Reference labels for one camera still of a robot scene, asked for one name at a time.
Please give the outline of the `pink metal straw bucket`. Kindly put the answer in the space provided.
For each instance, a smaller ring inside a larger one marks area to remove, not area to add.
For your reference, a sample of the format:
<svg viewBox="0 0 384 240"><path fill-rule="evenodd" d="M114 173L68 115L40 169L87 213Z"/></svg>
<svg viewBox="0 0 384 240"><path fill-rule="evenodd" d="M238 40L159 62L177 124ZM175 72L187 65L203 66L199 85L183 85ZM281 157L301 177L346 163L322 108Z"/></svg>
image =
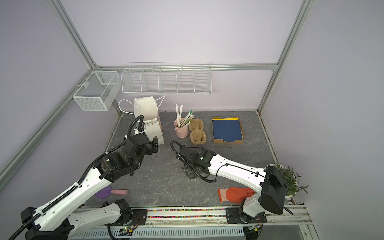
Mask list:
<svg viewBox="0 0 384 240"><path fill-rule="evenodd" d="M178 127L178 120L174 121L175 133L178 138L186 138L189 135L189 126Z"/></svg>

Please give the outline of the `potted green plant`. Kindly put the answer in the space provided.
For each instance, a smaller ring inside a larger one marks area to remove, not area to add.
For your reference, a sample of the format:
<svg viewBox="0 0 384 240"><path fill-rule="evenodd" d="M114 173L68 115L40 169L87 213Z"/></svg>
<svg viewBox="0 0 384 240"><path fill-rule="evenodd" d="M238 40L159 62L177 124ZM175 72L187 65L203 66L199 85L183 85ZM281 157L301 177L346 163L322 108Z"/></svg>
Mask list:
<svg viewBox="0 0 384 240"><path fill-rule="evenodd" d="M295 197L299 192L305 192L308 194L307 188L309 186L300 186L302 176L294 171L293 167L285 167L281 164L269 164L269 166L275 167L278 169L279 173L282 175L283 179L287 182L288 188L286 192L286 199Z"/></svg>

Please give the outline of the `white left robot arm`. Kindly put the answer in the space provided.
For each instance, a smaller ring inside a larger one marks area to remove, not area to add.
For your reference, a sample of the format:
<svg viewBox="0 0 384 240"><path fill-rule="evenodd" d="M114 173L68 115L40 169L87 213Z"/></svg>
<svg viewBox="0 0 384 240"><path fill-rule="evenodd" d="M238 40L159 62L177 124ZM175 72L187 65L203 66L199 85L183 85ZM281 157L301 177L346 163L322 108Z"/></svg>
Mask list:
<svg viewBox="0 0 384 240"><path fill-rule="evenodd" d="M137 219L125 200L83 213L74 211L97 192L125 175L132 176L145 155L158 152L159 139L145 134L127 137L120 145L103 153L66 191L38 208L26 208L22 226L11 235L25 232L27 240L67 240L102 225L131 225Z"/></svg>

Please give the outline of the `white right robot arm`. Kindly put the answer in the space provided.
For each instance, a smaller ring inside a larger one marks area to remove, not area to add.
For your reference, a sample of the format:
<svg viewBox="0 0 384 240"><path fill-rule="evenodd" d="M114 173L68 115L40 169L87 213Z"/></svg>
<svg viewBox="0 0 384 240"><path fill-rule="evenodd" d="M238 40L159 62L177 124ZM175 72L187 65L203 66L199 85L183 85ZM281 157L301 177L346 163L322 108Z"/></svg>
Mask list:
<svg viewBox="0 0 384 240"><path fill-rule="evenodd" d="M255 168L230 161L223 156L206 149L196 152L194 148L181 146L174 151L183 165L183 171L189 179L200 178L214 183L208 176L224 177L240 183L255 194L241 201L239 208L226 209L229 224L264 224L266 212L282 215L288 184L273 166Z"/></svg>

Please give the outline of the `stacked pulp cup carriers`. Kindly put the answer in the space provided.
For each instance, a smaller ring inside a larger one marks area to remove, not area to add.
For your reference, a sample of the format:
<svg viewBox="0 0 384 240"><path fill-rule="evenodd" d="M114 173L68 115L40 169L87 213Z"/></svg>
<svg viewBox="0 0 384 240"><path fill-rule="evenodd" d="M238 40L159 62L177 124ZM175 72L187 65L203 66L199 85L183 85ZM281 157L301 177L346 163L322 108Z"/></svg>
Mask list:
<svg viewBox="0 0 384 240"><path fill-rule="evenodd" d="M202 145L207 142L207 135L204 131L204 123L201 119L192 119L189 124L190 140L193 145Z"/></svg>

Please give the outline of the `red rubber glove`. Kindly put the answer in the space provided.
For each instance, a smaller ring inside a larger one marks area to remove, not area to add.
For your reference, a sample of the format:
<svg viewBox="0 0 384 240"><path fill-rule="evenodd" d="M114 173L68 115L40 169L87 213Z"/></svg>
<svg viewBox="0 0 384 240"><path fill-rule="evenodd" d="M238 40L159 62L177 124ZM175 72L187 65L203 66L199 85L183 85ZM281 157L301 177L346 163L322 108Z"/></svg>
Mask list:
<svg viewBox="0 0 384 240"><path fill-rule="evenodd" d="M218 189L220 202L240 204L246 198L252 197L256 192L251 188L230 187Z"/></svg>

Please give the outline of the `white cartoon gift bag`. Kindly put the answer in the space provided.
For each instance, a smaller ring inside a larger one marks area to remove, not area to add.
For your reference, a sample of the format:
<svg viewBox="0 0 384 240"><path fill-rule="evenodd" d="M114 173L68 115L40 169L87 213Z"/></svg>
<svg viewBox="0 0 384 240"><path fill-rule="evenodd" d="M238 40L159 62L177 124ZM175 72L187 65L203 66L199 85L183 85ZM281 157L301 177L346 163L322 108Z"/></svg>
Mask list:
<svg viewBox="0 0 384 240"><path fill-rule="evenodd" d="M145 124L145 133L149 137L150 140L153 140L154 137L157 137L159 140L159 145L163 145L165 143L165 139L163 136L163 130L160 121L159 107L163 103L165 99L165 95L155 99L153 96L142 97L138 99L134 99L132 103L129 100L120 100L118 102L119 109L126 114L134 115L138 117L140 115L144 116L143 123ZM128 102L134 107L133 112L127 112L122 109L121 103Z"/></svg>

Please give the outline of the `purple pink spatula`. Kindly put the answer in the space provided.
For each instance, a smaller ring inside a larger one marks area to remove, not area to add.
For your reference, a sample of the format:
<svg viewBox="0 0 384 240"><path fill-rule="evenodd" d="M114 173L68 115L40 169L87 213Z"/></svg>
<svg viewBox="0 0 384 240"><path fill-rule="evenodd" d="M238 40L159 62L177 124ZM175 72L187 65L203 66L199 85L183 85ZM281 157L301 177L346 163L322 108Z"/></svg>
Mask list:
<svg viewBox="0 0 384 240"><path fill-rule="evenodd" d="M113 190L111 186L107 186L100 191L98 191L95 196L99 199L106 199L110 195L128 195L130 193L129 190Z"/></svg>

